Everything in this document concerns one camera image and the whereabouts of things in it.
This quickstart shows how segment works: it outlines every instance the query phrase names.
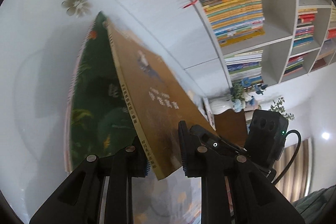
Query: yellow leaf illustration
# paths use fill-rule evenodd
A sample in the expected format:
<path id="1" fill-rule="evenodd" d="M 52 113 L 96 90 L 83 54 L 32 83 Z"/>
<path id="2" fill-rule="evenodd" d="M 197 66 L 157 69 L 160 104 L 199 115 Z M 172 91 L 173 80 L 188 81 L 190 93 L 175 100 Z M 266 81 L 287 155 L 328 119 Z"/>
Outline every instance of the yellow leaf illustration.
<path id="1" fill-rule="evenodd" d="M 110 146 L 110 135 L 107 136 L 106 140 L 103 141 L 104 150 Z"/>

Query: ceiling light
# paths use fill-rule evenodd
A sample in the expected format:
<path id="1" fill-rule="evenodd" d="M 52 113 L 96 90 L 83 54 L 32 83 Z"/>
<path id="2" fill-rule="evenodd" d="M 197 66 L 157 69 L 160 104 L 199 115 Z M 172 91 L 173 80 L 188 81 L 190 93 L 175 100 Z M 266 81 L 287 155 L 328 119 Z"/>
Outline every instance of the ceiling light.
<path id="1" fill-rule="evenodd" d="M 329 137 L 330 137 L 330 134 L 327 133 L 327 132 L 325 132 L 325 133 L 322 134 L 322 138 L 324 138 L 324 139 L 326 139 L 326 140 L 328 140 Z"/>

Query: green plant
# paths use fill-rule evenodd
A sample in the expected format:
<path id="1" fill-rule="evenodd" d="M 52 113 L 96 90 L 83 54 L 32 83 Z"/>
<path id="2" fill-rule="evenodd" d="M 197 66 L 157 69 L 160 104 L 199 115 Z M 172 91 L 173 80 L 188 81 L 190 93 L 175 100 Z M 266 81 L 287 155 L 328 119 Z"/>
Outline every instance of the green plant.
<path id="1" fill-rule="evenodd" d="M 278 98 L 277 102 L 275 100 L 273 100 L 274 105 L 271 105 L 270 106 L 271 108 L 269 110 L 279 112 L 288 121 L 293 121 L 295 117 L 292 113 L 286 113 L 285 107 L 283 106 L 284 102 L 285 102 L 285 99 L 283 97 Z"/>
<path id="2" fill-rule="evenodd" d="M 231 88 L 232 101 L 238 99 L 239 101 L 245 101 L 243 96 L 244 88 L 240 83 L 233 83 Z"/>

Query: beige flower ornament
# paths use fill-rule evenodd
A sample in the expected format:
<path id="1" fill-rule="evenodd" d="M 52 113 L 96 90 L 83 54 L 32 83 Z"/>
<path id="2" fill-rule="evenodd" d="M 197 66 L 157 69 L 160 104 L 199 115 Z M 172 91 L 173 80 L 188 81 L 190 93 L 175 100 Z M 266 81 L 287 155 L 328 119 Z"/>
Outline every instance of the beige flower ornament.
<path id="1" fill-rule="evenodd" d="M 67 14 L 69 16 L 72 16 L 76 14 L 77 17 L 82 17 L 85 14 L 90 13 L 90 3 L 87 2 L 87 0 L 64 0 L 62 2 L 63 8 L 67 9 Z"/>

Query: red marking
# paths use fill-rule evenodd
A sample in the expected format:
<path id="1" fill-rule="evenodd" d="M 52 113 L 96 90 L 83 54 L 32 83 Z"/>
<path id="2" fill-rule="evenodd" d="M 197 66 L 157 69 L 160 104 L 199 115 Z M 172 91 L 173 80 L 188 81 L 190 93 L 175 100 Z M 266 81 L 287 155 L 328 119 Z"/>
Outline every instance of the red marking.
<path id="1" fill-rule="evenodd" d="M 197 2 L 197 0 L 194 0 L 193 2 L 190 2 L 189 4 L 187 4 L 186 6 L 184 6 L 183 9 L 187 8 L 187 7 L 191 6 L 191 5 L 194 5 L 196 2 Z"/>

